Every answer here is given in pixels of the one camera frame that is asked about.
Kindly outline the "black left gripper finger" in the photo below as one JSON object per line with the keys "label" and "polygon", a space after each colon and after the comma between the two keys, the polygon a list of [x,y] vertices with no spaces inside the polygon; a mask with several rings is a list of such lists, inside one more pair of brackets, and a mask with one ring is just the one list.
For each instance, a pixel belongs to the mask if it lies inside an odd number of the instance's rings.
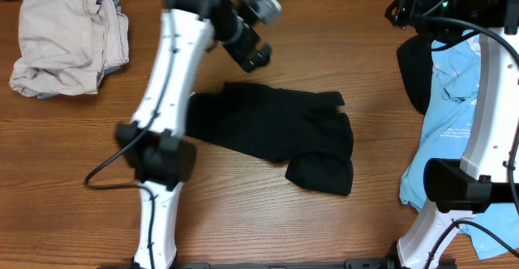
{"label": "black left gripper finger", "polygon": [[258,63],[260,60],[256,57],[249,57],[245,58],[241,63],[240,67],[247,73],[251,73],[253,70],[255,70],[259,65]]}
{"label": "black left gripper finger", "polygon": [[265,43],[259,49],[256,50],[251,62],[255,67],[264,67],[270,63],[270,58],[272,54],[272,47],[270,44]]}

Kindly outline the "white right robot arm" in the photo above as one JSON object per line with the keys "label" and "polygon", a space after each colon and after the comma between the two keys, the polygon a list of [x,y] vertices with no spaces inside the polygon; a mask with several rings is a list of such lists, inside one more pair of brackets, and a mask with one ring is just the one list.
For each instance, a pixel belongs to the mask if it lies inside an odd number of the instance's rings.
{"label": "white right robot arm", "polygon": [[395,245],[396,268],[437,268],[461,225],[493,203],[518,201],[518,0],[394,0],[385,16],[445,43],[466,29],[481,36],[483,81],[467,148],[458,160],[427,162],[425,206]]}

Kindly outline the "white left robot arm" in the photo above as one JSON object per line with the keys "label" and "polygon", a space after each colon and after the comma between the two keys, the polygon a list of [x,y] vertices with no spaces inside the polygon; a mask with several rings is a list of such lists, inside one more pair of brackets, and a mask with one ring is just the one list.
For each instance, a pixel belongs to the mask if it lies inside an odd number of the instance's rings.
{"label": "white left robot arm", "polygon": [[140,191],[139,245],[133,268],[172,268],[178,201],[196,149],[184,140],[191,90],[211,42],[220,42],[247,73],[268,65],[272,49],[254,31],[281,14],[277,0],[165,0],[152,73],[130,123],[116,140]]}

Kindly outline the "black t-shirt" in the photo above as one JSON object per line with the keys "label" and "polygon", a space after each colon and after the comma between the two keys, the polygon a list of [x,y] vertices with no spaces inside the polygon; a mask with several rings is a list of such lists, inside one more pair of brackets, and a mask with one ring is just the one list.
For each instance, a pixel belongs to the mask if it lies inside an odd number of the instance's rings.
{"label": "black t-shirt", "polygon": [[288,165],[285,178],[307,190],[347,196],[354,179],[354,136],[339,92],[302,92],[225,83],[189,100],[187,135]]}

